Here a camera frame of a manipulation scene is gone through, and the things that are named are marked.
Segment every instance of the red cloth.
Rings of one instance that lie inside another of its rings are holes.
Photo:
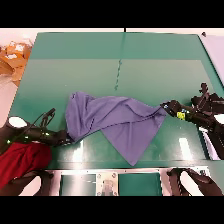
[[[32,170],[44,169],[51,161],[50,147],[41,143],[13,143],[0,156],[0,188],[15,177]]]

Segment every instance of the white floor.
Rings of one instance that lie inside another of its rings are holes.
[[[0,46],[5,46],[10,41],[25,41],[30,39],[35,42],[38,32],[123,32],[123,28],[0,28]],[[127,32],[158,32],[158,33],[182,33],[224,36],[224,28],[127,28]],[[0,127],[7,119],[10,107],[15,97],[17,87],[8,83],[0,88]]]

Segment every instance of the cloth fold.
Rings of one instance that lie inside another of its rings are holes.
[[[68,133],[75,141],[101,130],[116,150],[134,166],[166,116],[160,106],[150,107],[133,98],[95,98],[84,92],[70,96],[66,109]]]

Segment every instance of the purple cloth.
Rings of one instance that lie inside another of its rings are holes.
[[[83,92],[70,96],[66,109],[68,133],[75,141],[101,130],[117,151],[134,166],[166,116],[160,106],[147,106],[127,97],[95,98]]]

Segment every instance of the green table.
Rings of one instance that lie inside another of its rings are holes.
[[[170,99],[187,104],[199,94],[201,82],[224,96],[197,35],[39,33],[10,115],[33,121],[55,107],[56,116],[49,129],[57,131],[66,127],[64,113],[72,92],[134,97],[151,106]],[[180,138],[188,140],[191,161],[185,160],[180,150]],[[209,165],[214,178],[219,179],[223,162],[206,159],[196,127],[168,116],[134,168]],[[49,169],[92,168],[133,167],[101,132],[76,145],[53,149]],[[224,189],[224,182],[218,182]]]

